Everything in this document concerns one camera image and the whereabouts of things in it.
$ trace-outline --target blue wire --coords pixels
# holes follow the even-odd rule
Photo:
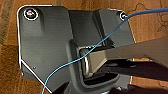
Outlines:
[[[148,11],[143,11],[143,12],[137,12],[137,13],[134,13],[134,14],[128,16],[127,18],[125,18],[124,21],[122,21],[122,22],[113,30],[112,33],[110,33],[107,37],[105,37],[105,38],[104,38],[103,40],[101,40],[98,44],[96,44],[96,45],[95,45],[88,53],[86,53],[84,56],[82,56],[81,58],[76,59],[76,60],[74,60],[74,61],[71,61],[71,62],[69,62],[69,63],[66,63],[66,64],[64,64],[64,65],[62,65],[62,66],[60,66],[60,67],[58,67],[57,69],[55,69],[55,70],[47,77],[47,79],[46,79],[46,81],[45,81],[45,84],[44,84],[44,87],[43,87],[42,94],[44,93],[44,90],[45,90],[45,87],[46,87],[46,85],[47,85],[47,82],[48,82],[49,78],[50,78],[55,72],[57,72],[59,69],[65,67],[65,66],[68,66],[68,65],[70,65],[70,64],[72,64],[72,63],[75,63],[75,62],[77,62],[77,61],[83,59],[84,57],[86,57],[86,56],[87,56],[89,53],[91,53],[99,44],[101,44],[103,41],[105,41],[107,38],[109,38],[114,32],[116,32],[117,29],[118,29],[124,22],[128,21],[128,19],[130,19],[131,17],[137,16],[137,15],[151,14],[151,13],[160,13],[160,12],[168,12],[168,8],[161,8],[161,9],[154,9],[154,10],[148,10]]]

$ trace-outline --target gray surface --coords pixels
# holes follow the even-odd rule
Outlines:
[[[84,37],[87,36],[88,33],[94,34],[94,32],[96,32],[95,25],[93,23],[88,23],[92,22],[90,18],[88,19],[88,22],[84,21],[87,22],[86,24],[82,23],[81,27],[75,31],[71,28],[70,16],[66,8],[53,6],[35,8],[40,13],[40,16],[35,21],[28,21],[24,18],[23,11],[25,8],[22,8],[19,12],[19,32],[21,37],[20,50],[21,58],[44,82],[47,76],[55,68],[79,57],[78,47],[96,45],[100,40],[100,36],[96,33],[94,35],[96,38],[92,38],[93,36]],[[116,18],[118,16],[107,16],[106,19],[113,17]],[[124,33],[124,35],[133,38],[130,29],[128,32],[129,33]],[[25,67],[23,67],[22,70],[25,74],[30,73]],[[130,76],[120,75],[120,77],[118,76],[107,82],[95,85],[85,85],[83,82],[81,62],[79,61],[62,68],[55,73],[49,79],[47,86],[53,92],[65,82],[70,81],[69,86],[71,94],[98,94],[115,86],[126,88],[129,80]]]
[[[99,10],[105,36],[108,36],[113,29],[120,23],[119,11],[117,10]],[[129,45],[134,43],[134,38],[128,22],[125,22],[115,33],[110,36],[114,41],[115,47]]]

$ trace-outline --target circular hole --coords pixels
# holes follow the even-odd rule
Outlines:
[[[125,12],[120,13],[121,20],[124,20],[126,17],[127,17],[127,15],[125,14]]]
[[[24,16],[27,20],[36,20],[38,17],[38,13],[35,9],[33,8],[27,8],[24,11]]]

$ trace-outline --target gray plastic housing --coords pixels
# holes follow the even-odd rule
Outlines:
[[[33,8],[38,17],[28,20],[24,16],[26,9]],[[36,79],[44,84],[46,78],[59,66],[80,57],[79,50],[93,47],[108,35],[122,20],[121,11],[100,9],[96,11],[68,10],[61,6],[25,6],[18,12],[19,58],[25,77]],[[110,39],[119,47],[134,43],[129,23],[123,26]],[[117,75],[110,80],[87,85],[84,82],[81,61],[75,62],[56,72],[50,77],[47,88],[54,92],[69,82],[68,94],[100,94],[112,87],[127,87],[131,76]]]

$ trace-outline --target blue cable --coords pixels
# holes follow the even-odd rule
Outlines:
[[[59,69],[65,67],[65,66],[68,66],[68,65],[70,65],[70,64],[72,64],[72,63],[75,63],[75,62],[77,62],[77,61],[83,59],[84,57],[86,57],[86,56],[87,56],[89,53],[91,53],[99,44],[101,44],[103,41],[105,41],[107,38],[109,38],[114,32],[116,32],[117,29],[118,29],[124,22],[128,21],[128,19],[130,19],[131,17],[137,16],[137,15],[151,14],[151,13],[160,13],[160,12],[168,12],[168,8],[161,8],[161,9],[154,9],[154,10],[148,10],[148,11],[143,11],[143,12],[137,12],[137,13],[134,13],[134,14],[128,16],[127,18],[125,18],[125,19],[113,30],[112,33],[110,33],[107,37],[105,37],[105,38],[104,38],[103,40],[101,40],[98,44],[96,44],[96,45],[95,45],[88,53],[86,53],[84,56],[82,56],[81,58],[78,58],[78,59],[76,59],[76,60],[74,60],[74,61],[71,61],[71,62],[69,62],[69,63],[66,63],[66,64],[64,64],[64,65],[62,65],[62,66],[60,66],[60,67],[58,67],[57,69],[55,69],[55,70],[47,77],[47,79],[46,79],[46,81],[45,81],[45,84],[44,84],[44,87],[43,87],[42,94],[44,93],[44,90],[45,90],[45,87],[46,87],[46,85],[47,85],[47,82],[48,82],[49,78],[50,78],[55,72],[57,72]]]

